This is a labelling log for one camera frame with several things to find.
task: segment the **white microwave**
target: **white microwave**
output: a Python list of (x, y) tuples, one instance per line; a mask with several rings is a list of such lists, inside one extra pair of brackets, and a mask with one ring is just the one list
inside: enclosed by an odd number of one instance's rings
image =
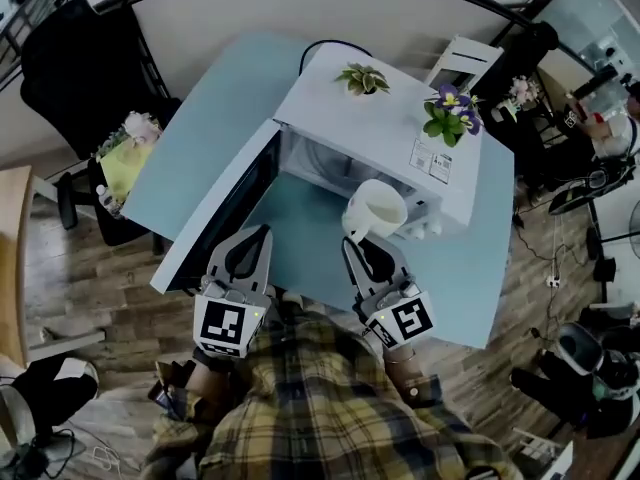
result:
[[(382, 72), (390, 94), (355, 97), (335, 82), (347, 63)], [(413, 226), (436, 235), (469, 225), (482, 132), (450, 148), (422, 134), (424, 83), (355, 49), (325, 44), (315, 53), (272, 119), (242, 147), (199, 204), (151, 284), (161, 293), (196, 288), (214, 247), (238, 231), (281, 171), (349, 198), (366, 179), (394, 186), (409, 210), (397, 233)]]

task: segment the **open microwave door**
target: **open microwave door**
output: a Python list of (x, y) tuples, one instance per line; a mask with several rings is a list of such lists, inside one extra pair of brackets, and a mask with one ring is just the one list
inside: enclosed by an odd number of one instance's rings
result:
[(237, 232), (278, 175), (280, 125), (265, 121), (193, 212), (151, 279), (160, 293), (200, 287), (213, 249)]

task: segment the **blue table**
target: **blue table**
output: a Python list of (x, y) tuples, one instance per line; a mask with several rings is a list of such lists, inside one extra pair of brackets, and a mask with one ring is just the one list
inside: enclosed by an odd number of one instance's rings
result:
[[(297, 77), (307, 45), (267, 33), (247, 34), (229, 45), (164, 132), (127, 201), (126, 215), (175, 240), (230, 159), (273, 115)], [(485, 135), (468, 230), (424, 242), (391, 238), (429, 292), (436, 337), (486, 346), (506, 268), (512, 197), (513, 155)], [(345, 204), (290, 174), (276, 178), (247, 222), (273, 230), (273, 284), (351, 308), (355, 289), (340, 252)]]

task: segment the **black chair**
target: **black chair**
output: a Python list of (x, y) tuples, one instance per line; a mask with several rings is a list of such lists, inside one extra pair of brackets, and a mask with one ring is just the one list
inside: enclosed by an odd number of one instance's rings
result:
[[(76, 205), (92, 205), (107, 245), (147, 233), (132, 221), (114, 219), (102, 207), (96, 187), (106, 183), (91, 158), (129, 112), (149, 112), (164, 128), (180, 105), (168, 97), (133, 10), (123, 7), (99, 15), (86, 0), (71, 0), (31, 33), (21, 61), (24, 102), (60, 132), (81, 160), (89, 160), (86, 171), (65, 173), (56, 183), (65, 229), (78, 222)], [(72, 188), (72, 181), (85, 174), (90, 194)], [(160, 252), (160, 244), (154, 235), (154, 252)]]

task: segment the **white mug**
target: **white mug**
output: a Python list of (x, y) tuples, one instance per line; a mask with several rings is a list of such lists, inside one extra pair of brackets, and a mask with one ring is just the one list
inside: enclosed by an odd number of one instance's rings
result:
[(386, 238), (406, 220), (407, 205), (396, 189), (378, 180), (367, 180), (349, 199), (342, 214), (342, 229), (357, 244), (369, 232)]

